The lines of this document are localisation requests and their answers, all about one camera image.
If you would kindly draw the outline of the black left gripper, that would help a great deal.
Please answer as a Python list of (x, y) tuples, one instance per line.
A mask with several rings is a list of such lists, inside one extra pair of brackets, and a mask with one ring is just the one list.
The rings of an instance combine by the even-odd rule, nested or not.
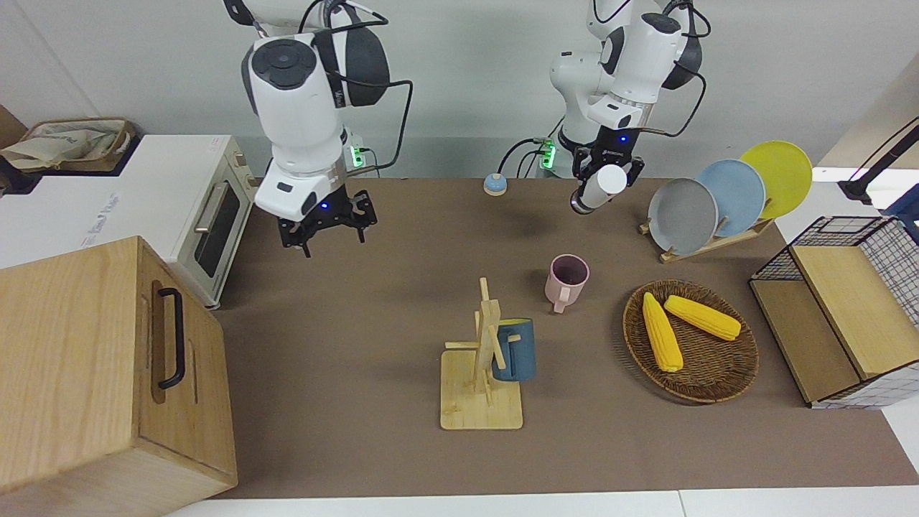
[(632, 187), (645, 167), (643, 158), (633, 156), (640, 132), (640, 128), (600, 128), (594, 143), (575, 147), (572, 174), (577, 180), (577, 193), (583, 193), (593, 174), (608, 164), (629, 166), (626, 186)]

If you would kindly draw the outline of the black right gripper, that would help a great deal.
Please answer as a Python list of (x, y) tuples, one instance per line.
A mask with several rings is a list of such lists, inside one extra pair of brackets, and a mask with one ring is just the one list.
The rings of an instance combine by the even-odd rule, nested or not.
[(279, 218), (279, 232), (283, 245), (301, 249), (306, 258), (311, 258), (308, 241), (319, 231), (339, 225), (351, 227), (364, 244), (365, 229), (377, 222), (370, 193), (361, 190), (349, 197), (347, 188), (342, 186), (312, 207), (298, 223)]

